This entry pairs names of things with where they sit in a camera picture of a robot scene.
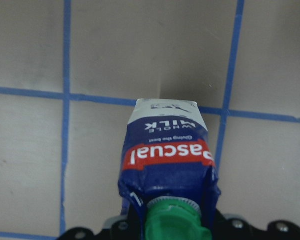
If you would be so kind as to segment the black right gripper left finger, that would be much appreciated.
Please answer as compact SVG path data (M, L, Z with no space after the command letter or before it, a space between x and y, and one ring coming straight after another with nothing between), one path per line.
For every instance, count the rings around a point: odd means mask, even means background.
M87 227L74 227L66 230L59 240L143 240L143 226L133 207L126 208L123 214L107 219L99 232Z

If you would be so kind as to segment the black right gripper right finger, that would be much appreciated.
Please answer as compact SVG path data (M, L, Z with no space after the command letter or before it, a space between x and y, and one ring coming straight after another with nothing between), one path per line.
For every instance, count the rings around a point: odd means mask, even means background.
M279 219L269 222L266 229L260 229L239 215L222 214L216 210L212 239L300 240L300 226L291 221Z

